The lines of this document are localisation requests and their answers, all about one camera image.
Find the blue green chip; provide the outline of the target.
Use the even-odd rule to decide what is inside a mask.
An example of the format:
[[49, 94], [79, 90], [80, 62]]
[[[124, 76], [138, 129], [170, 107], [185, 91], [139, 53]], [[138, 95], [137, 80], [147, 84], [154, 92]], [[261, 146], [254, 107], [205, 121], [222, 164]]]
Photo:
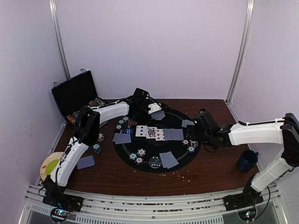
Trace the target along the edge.
[[188, 151], [189, 153], [193, 153], [193, 152], [195, 152], [195, 147], [193, 147], [193, 146], [189, 146], [189, 147], [187, 148], [187, 151]]

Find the playing card deck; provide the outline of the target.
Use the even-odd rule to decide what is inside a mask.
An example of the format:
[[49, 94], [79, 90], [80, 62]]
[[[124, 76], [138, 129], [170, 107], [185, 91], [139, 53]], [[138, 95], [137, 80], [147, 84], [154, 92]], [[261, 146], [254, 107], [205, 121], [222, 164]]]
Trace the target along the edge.
[[162, 120], [165, 117], [164, 111], [158, 111], [151, 114], [151, 118], [154, 120]]

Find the clear dealer button disc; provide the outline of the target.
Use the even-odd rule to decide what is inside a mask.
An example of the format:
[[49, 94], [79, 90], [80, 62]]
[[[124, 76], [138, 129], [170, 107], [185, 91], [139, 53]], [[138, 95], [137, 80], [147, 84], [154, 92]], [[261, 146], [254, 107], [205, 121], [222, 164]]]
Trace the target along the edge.
[[160, 159], [160, 157], [158, 156], [153, 156], [149, 159], [149, 166], [153, 169], [157, 169], [159, 167], [161, 167], [162, 165], [162, 161]]

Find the red black triangle marker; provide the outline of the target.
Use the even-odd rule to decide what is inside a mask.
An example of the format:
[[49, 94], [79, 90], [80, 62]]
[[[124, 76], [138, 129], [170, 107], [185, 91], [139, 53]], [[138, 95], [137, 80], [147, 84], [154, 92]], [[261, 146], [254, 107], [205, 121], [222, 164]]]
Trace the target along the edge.
[[128, 120], [128, 128], [132, 127], [132, 126], [136, 126], [137, 125], [137, 122], [136, 121], [133, 121], [131, 119]]

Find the white blue chip stack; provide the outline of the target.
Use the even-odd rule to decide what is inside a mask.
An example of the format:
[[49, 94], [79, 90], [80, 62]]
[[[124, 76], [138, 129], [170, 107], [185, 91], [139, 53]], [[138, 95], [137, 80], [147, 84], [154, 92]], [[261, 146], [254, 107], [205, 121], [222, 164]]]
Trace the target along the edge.
[[145, 154], [146, 154], [146, 150], [144, 150], [143, 148], [137, 150], [138, 156], [143, 157]]

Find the blue ten chips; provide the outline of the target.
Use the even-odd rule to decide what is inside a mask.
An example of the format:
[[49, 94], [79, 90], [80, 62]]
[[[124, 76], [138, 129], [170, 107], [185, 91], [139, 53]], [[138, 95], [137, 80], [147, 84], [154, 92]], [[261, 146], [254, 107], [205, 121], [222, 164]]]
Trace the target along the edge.
[[198, 146], [198, 142], [196, 140], [190, 140], [190, 146], [196, 148]]

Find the blue small blind button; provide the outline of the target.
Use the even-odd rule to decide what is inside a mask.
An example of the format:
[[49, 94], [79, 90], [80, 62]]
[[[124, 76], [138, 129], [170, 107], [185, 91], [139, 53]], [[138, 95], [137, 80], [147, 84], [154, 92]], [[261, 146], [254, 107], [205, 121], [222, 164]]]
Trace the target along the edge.
[[134, 133], [134, 131], [133, 131], [133, 129], [131, 129], [131, 128], [126, 128], [126, 129], [124, 130], [124, 133], [125, 133], [125, 134], [130, 134], [130, 135], [132, 135], [132, 134]]

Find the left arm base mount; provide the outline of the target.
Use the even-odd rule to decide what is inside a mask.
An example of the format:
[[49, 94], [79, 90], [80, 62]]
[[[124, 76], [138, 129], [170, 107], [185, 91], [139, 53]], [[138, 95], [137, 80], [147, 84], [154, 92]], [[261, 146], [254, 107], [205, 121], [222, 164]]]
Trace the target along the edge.
[[50, 205], [53, 208], [50, 211], [50, 218], [55, 223], [66, 221], [72, 212], [80, 212], [83, 204], [83, 198], [65, 194], [64, 189], [57, 186], [52, 180], [43, 183], [45, 194], [43, 204]]

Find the card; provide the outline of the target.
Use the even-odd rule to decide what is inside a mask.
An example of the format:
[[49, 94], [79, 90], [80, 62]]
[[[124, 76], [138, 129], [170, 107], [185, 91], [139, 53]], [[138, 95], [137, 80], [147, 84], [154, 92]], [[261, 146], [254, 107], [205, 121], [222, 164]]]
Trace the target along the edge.
[[182, 121], [182, 125], [181, 125], [183, 128], [187, 128], [187, 126], [194, 126], [194, 122], [191, 121], [191, 120], [183, 120]]
[[175, 167], [179, 164], [178, 160], [175, 158], [171, 151], [166, 152], [165, 154], [167, 156], [167, 169]]
[[167, 168], [167, 156], [165, 153], [159, 154], [163, 168]]
[[131, 135], [126, 133], [115, 133], [113, 142], [115, 144], [131, 143]]

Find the green fifty chip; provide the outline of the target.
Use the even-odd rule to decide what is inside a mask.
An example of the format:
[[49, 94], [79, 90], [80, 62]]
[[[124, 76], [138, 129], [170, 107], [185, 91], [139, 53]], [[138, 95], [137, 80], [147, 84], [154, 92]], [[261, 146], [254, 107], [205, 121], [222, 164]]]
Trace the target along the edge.
[[135, 160], [137, 157], [138, 157], [138, 156], [137, 156], [136, 153], [130, 153], [130, 154], [129, 154], [129, 158], [130, 158], [130, 160]]

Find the queen of hearts card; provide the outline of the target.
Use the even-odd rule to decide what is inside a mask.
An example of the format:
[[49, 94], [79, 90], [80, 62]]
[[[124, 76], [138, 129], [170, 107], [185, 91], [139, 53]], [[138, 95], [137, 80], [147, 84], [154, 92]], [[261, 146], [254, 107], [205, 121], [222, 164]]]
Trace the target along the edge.
[[147, 139], [155, 139], [156, 138], [157, 127], [147, 127]]

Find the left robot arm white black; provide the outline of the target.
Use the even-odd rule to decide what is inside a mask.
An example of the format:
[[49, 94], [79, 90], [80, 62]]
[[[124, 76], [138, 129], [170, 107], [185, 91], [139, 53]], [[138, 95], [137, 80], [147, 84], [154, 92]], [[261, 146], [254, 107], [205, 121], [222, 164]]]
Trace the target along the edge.
[[134, 94], [105, 105], [80, 108], [73, 134], [67, 148], [50, 175], [45, 177], [44, 186], [65, 187], [77, 162], [85, 151], [96, 143], [100, 125], [130, 113], [153, 114], [162, 110], [161, 103], [150, 97], [145, 90], [136, 88]]

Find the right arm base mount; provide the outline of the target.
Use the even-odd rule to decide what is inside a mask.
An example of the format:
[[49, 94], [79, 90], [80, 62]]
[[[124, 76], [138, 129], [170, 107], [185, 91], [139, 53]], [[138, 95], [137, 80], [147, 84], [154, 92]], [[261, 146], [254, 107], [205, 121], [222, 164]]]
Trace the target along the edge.
[[226, 211], [236, 210], [242, 221], [250, 222], [258, 217], [256, 206], [263, 202], [263, 196], [249, 187], [244, 188], [242, 193], [225, 196], [223, 201]]

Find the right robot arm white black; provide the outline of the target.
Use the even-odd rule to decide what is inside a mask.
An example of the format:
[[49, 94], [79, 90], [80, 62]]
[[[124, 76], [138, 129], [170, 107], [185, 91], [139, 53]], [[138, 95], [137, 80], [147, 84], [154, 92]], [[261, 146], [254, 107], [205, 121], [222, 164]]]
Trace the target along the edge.
[[195, 137], [213, 149], [252, 144], [276, 144], [282, 151], [258, 172], [249, 182], [247, 190], [240, 194], [240, 203], [251, 205], [257, 199], [257, 192], [299, 165], [299, 120], [293, 113], [284, 117], [262, 122], [241, 122], [219, 126], [211, 113], [202, 108], [192, 118]]

